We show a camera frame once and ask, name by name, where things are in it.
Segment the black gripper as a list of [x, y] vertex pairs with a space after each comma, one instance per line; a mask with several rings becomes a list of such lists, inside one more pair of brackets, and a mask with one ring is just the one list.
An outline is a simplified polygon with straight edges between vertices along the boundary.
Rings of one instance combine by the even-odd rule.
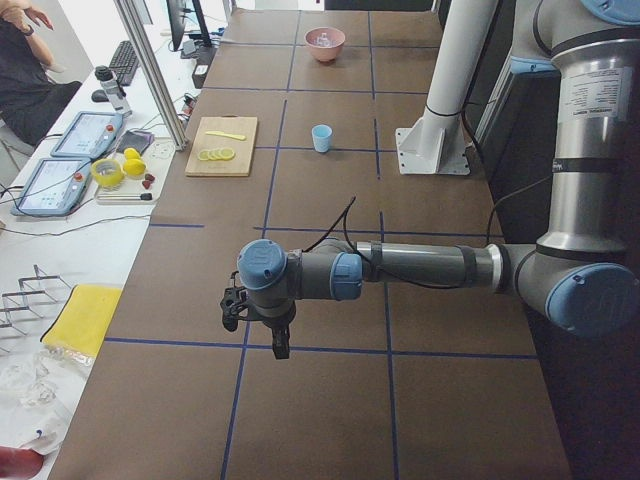
[[261, 322], [272, 330], [272, 350], [276, 358], [290, 357], [289, 325], [294, 320], [294, 313], [287, 312], [276, 317], [264, 317]]

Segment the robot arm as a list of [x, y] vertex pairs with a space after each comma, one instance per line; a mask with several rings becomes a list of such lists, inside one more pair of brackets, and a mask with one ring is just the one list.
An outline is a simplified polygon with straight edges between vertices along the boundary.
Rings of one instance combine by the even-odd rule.
[[561, 77], [547, 232], [533, 244], [430, 246], [322, 236], [304, 250], [255, 240], [238, 255], [220, 306], [222, 323], [260, 322], [279, 359], [289, 355], [296, 301], [354, 300], [364, 282], [448, 290], [487, 286], [519, 297], [579, 337], [627, 324], [637, 277], [621, 263], [614, 210], [639, 76], [635, 1], [520, 1], [513, 73]]

